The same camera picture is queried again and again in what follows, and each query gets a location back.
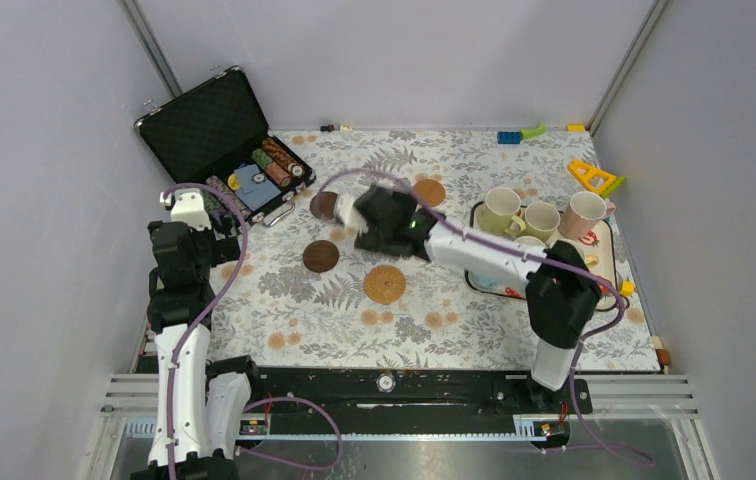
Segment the light wooden coaster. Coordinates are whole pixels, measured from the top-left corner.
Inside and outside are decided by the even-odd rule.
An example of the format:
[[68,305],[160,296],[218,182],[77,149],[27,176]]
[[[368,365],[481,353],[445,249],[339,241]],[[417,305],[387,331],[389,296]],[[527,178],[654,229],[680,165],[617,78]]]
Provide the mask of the light wooden coaster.
[[446,199],[445,187],[437,180],[422,179],[413,185],[416,193],[430,207],[437,207]]

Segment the dark wooden coaster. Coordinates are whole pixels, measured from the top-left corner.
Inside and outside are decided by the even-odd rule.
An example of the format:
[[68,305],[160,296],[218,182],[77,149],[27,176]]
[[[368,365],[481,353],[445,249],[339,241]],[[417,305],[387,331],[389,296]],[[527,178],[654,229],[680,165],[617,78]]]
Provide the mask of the dark wooden coaster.
[[337,246],[327,240],[310,243],[303,251],[302,261],[311,272],[324,273],[332,270],[339,261]]
[[309,210],[311,214],[323,221],[334,221],[335,207],[338,200],[338,194],[333,191],[323,191],[317,193],[310,201]]

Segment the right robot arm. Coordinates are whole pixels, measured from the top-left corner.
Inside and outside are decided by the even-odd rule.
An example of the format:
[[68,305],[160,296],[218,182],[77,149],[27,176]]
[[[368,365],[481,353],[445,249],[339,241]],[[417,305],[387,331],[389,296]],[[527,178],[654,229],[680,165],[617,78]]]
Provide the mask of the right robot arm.
[[551,412],[567,398],[566,380],[585,326],[603,297],[600,278],[572,245],[521,246],[422,207],[408,193],[372,185],[360,197],[340,195],[333,217],[357,232],[358,249],[460,267],[518,291],[538,338],[529,402]]

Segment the woven rattan coaster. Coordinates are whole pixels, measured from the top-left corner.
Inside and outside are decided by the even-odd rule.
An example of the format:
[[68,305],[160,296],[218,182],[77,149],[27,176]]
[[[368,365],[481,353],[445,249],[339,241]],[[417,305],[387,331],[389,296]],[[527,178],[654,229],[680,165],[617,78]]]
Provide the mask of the woven rattan coaster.
[[364,278],[363,290],[372,301],[389,305],[399,300],[406,291],[407,281],[401,270],[391,265],[380,265]]

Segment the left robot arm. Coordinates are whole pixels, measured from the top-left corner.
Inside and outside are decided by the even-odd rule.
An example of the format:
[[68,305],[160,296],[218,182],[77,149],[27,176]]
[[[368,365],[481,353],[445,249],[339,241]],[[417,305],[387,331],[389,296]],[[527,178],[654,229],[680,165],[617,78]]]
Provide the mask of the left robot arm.
[[162,192],[167,222],[149,224],[155,268],[149,274],[147,319],[157,351],[157,417],[144,469],[134,479],[236,479],[233,460],[243,411],[263,401],[264,385],[250,356],[210,362],[211,318],[222,294],[212,267],[242,262],[248,225],[219,239],[205,209],[208,186],[178,184]]

